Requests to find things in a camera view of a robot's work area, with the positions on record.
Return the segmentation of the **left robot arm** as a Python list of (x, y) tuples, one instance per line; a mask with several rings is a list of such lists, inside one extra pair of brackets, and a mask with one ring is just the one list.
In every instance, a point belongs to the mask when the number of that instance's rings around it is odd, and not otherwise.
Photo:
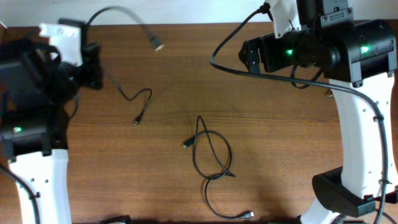
[(100, 47), (88, 43), (88, 24), (42, 23), (40, 36), (1, 44), (1, 145), (4, 172), (17, 184), (24, 223), (70, 223), (65, 105), (80, 88), (100, 90)]

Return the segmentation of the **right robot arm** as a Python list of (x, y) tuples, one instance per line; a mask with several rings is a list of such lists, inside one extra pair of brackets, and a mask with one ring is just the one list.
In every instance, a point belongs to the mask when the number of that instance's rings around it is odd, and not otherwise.
[(382, 213), (397, 202), (390, 99), (397, 69), (394, 31), (373, 20), (354, 23), (347, 1), (266, 1), (260, 12), (274, 32), (245, 41), (248, 71), (318, 67), (340, 119), (343, 165), (315, 175), (315, 199), (297, 223), (336, 223)]

